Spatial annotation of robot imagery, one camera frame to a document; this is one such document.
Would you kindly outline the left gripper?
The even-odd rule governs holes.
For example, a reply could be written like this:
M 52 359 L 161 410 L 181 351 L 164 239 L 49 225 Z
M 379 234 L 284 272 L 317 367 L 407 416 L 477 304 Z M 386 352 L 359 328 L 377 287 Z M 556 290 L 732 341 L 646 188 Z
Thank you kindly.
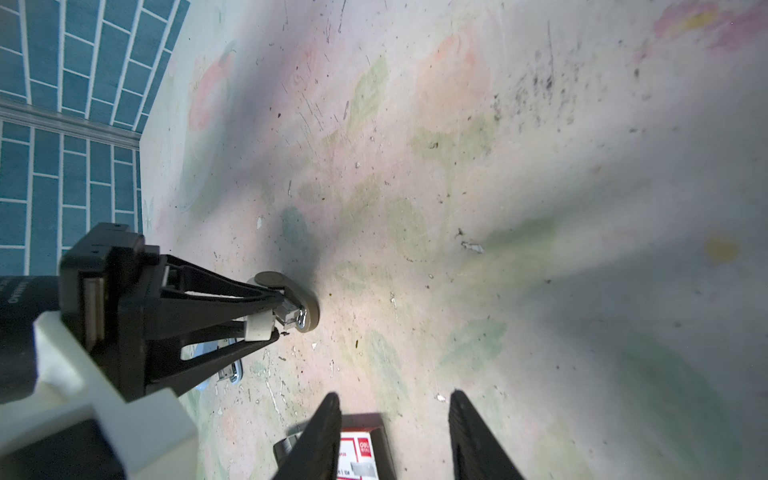
M 161 333 L 191 333 L 271 311 L 285 296 L 160 255 L 126 224 L 100 223 L 62 257 L 59 306 L 65 326 L 97 370 L 127 401 L 171 389 L 193 390 L 247 355 L 276 343 L 238 341 L 190 360 Z

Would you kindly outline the olive grey stapler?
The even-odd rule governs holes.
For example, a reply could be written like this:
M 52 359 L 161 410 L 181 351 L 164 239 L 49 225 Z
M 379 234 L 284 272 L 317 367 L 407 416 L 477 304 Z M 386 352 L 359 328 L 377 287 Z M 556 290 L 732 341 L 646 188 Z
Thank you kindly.
M 248 283 L 276 290 L 283 296 L 283 301 L 271 310 L 235 320 L 235 332 L 226 334 L 216 342 L 218 350 L 242 341 L 265 342 L 276 327 L 281 328 L 281 333 L 288 333 L 290 330 L 309 333 L 318 326 L 319 303 L 312 292 L 296 281 L 279 272 L 264 271 L 257 273 Z

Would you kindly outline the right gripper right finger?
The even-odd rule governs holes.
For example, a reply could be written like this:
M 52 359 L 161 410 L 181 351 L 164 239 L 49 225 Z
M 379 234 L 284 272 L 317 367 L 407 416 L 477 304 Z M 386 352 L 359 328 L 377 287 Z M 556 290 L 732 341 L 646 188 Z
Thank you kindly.
M 456 480 L 523 480 L 468 396 L 455 390 L 448 414 Z

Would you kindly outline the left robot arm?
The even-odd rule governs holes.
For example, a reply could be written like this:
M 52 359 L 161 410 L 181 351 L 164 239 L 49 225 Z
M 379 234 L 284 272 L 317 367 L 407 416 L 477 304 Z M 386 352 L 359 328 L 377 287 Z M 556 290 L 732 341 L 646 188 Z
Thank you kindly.
M 30 396 L 42 355 L 33 323 L 58 312 L 68 333 L 127 401 L 163 389 L 181 396 L 276 342 L 246 337 L 245 317 L 286 297 L 231 280 L 146 243 L 125 224 L 100 223 L 55 276 L 1 279 L 1 400 Z

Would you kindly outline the red staples box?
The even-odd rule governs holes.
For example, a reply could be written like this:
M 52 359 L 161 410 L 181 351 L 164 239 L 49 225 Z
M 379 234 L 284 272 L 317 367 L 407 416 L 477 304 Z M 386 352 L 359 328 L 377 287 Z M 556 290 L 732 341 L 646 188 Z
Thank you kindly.
M 396 477 L 384 424 L 378 412 L 342 413 L 336 479 L 394 479 Z M 306 421 L 289 435 L 305 429 Z

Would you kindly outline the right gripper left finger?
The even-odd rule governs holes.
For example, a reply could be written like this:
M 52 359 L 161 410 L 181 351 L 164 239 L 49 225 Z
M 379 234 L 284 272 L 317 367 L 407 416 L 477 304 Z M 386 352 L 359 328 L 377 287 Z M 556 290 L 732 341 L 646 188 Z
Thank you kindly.
M 303 431 L 273 445 L 278 465 L 273 478 L 336 479 L 341 427 L 340 399 L 331 392 L 324 397 Z

